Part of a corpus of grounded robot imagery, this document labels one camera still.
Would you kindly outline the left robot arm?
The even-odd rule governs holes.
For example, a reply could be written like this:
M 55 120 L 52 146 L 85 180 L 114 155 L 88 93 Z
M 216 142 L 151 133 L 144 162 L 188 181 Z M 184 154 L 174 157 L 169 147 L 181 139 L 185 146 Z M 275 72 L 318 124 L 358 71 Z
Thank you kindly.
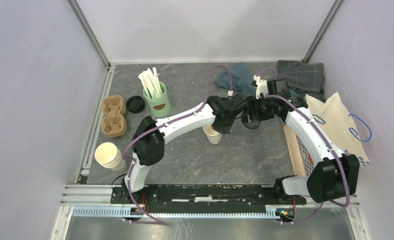
M 228 134 L 237 116 L 247 108 L 246 98 L 209 96 L 205 102 L 177 115 L 154 120 L 145 117 L 138 126 L 132 142 L 123 151 L 132 150 L 132 162 L 124 178 L 123 197 L 130 204 L 141 200 L 142 189 L 152 165 L 161 161 L 165 145 L 197 128 L 208 128 L 219 134 Z

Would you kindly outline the white paper coffee cup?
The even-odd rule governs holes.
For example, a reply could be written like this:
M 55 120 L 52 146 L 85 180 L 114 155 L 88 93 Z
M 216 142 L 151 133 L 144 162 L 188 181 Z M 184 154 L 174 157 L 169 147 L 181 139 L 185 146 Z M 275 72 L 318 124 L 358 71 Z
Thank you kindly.
M 203 131 L 211 144 L 219 144 L 222 139 L 222 134 L 214 130 L 210 125 L 204 126 Z

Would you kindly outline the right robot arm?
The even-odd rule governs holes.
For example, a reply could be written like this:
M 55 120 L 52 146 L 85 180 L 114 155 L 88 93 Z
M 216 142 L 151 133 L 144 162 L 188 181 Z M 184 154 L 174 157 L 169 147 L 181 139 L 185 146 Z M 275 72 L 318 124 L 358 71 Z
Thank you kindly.
M 243 125 L 255 130 L 262 121 L 280 117 L 307 149 L 313 161 L 308 176 L 286 176 L 276 180 L 273 196 L 280 204 L 294 195 L 311 197 L 316 203 L 332 202 L 341 207 L 350 204 L 357 189 L 360 163 L 330 140 L 311 114 L 303 99 L 291 97 L 285 79 L 265 80 L 255 75 L 255 96 L 247 98 Z

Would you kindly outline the black plastic cup lid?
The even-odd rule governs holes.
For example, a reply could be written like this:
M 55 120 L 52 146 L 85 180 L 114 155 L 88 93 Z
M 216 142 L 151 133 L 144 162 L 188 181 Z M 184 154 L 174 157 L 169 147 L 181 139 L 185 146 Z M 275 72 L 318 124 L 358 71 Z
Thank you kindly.
M 259 120 L 249 121 L 247 118 L 242 118 L 241 123 L 250 130 L 255 130 L 259 128 L 261 122 Z

